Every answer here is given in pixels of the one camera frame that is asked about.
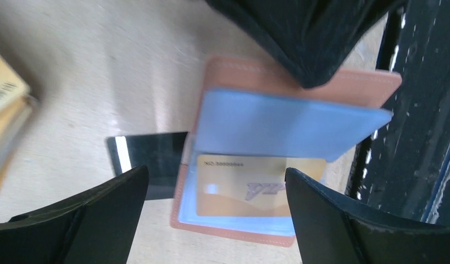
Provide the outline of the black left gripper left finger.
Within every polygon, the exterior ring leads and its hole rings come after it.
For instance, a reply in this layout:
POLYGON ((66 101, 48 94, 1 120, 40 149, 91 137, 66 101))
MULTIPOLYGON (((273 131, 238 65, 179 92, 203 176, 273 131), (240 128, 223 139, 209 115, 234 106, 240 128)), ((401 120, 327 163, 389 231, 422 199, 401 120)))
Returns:
POLYGON ((126 263, 148 185, 136 167, 0 223, 0 263, 126 263))

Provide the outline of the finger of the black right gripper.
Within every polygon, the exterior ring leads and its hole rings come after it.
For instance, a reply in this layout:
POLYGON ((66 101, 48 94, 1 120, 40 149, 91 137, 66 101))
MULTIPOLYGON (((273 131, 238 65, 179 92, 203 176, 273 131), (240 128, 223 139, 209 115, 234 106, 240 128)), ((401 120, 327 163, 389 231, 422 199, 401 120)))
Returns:
POLYGON ((299 84, 326 84, 363 35, 403 1, 207 0, 299 84))

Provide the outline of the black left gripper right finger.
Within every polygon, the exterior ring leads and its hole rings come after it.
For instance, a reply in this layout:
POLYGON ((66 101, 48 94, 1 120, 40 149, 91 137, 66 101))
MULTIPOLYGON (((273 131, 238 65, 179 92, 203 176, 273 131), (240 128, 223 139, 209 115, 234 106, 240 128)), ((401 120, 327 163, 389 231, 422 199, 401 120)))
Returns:
POLYGON ((372 208, 294 168, 285 180, 304 264, 450 263, 450 227, 372 208))

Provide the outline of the single black card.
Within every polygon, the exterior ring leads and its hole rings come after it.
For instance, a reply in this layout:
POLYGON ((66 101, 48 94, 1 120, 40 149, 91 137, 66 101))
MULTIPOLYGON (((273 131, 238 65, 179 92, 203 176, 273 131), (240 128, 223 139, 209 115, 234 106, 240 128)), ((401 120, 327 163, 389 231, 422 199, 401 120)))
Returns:
POLYGON ((106 138, 114 175, 147 166, 146 200, 172 199, 187 134, 182 131, 106 138))

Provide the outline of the pink leather card holder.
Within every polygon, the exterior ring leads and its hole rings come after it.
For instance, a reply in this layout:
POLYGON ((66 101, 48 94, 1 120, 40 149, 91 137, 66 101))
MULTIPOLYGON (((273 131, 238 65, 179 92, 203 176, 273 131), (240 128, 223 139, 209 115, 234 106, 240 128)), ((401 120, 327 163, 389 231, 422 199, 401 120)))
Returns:
POLYGON ((401 82, 395 72, 340 69, 327 84, 304 89, 276 64, 211 58, 182 153, 170 225, 216 237, 291 246, 296 238, 291 214, 199 216, 198 156, 317 158, 327 165, 391 120, 392 113, 382 105, 401 82))

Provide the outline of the single gold VIP card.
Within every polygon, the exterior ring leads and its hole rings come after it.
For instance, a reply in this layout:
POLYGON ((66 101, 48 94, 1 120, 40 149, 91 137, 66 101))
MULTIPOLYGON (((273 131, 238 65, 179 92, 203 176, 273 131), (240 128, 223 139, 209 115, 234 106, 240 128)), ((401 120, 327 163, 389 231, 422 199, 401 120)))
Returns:
POLYGON ((196 213, 199 216, 287 217, 290 215, 285 185, 288 167, 320 180, 326 161, 200 155, 197 158, 196 213))

